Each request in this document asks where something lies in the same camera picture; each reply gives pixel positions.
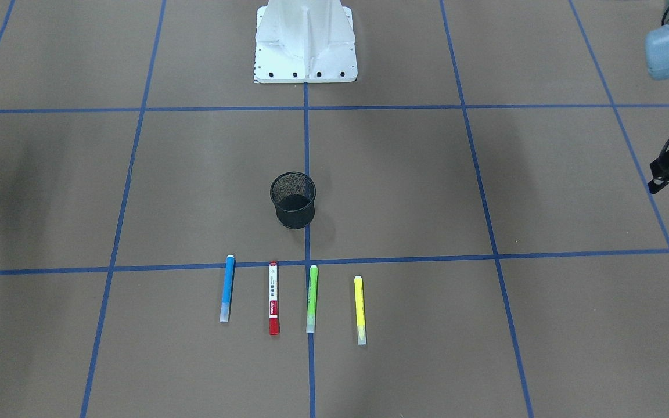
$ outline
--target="yellow marker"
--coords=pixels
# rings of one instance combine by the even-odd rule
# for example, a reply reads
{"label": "yellow marker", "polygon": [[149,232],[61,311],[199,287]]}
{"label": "yellow marker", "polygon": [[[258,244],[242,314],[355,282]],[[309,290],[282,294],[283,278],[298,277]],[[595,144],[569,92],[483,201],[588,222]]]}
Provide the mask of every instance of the yellow marker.
{"label": "yellow marker", "polygon": [[363,306],[363,278],[355,276],[355,323],[358,325],[358,345],[366,345],[366,310]]}

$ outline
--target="green marker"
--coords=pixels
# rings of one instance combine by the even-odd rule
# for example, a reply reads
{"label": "green marker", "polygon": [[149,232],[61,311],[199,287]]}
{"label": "green marker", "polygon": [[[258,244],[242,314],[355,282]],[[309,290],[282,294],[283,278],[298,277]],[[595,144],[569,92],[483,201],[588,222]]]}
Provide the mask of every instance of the green marker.
{"label": "green marker", "polygon": [[306,333],[314,333],[316,323],[316,286],[319,281],[319,268],[311,265],[308,270],[308,305],[306,308]]}

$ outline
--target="black mesh cup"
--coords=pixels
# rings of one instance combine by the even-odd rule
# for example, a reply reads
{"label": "black mesh cup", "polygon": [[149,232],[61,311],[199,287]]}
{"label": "black mesh cup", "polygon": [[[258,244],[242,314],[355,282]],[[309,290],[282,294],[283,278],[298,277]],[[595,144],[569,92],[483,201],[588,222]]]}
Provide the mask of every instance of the black mesh cup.
{"label": "black mesh cup", "polygon": [[287,172],[270,186],[270,199],[275,204],[278,220],[290,229],[300,229],[314,219],[316,186],[302,172]]}

